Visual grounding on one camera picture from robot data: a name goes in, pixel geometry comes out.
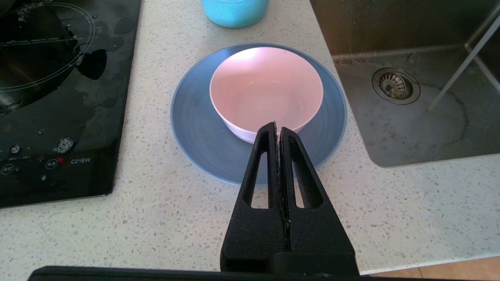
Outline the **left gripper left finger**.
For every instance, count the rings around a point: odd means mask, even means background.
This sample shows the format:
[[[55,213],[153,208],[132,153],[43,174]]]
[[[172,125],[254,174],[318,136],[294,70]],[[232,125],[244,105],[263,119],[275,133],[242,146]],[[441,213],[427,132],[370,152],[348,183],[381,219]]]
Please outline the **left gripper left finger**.
[[[268,208],[252,207],[260,160],[266,154]],[[274,254],[287,250],[279,148],[274,122],[261,127],[220,251],[223,272],[266,272]]]

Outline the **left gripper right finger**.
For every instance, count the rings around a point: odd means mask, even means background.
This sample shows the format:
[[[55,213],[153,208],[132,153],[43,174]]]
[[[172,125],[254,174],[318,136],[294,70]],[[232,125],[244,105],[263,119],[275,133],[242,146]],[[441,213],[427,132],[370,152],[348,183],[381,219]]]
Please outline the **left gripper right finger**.
[[[315,167],[294,131],[280,132],[280,187],[286,252],[280,270],[310,276],[359,276],[355,250]]]

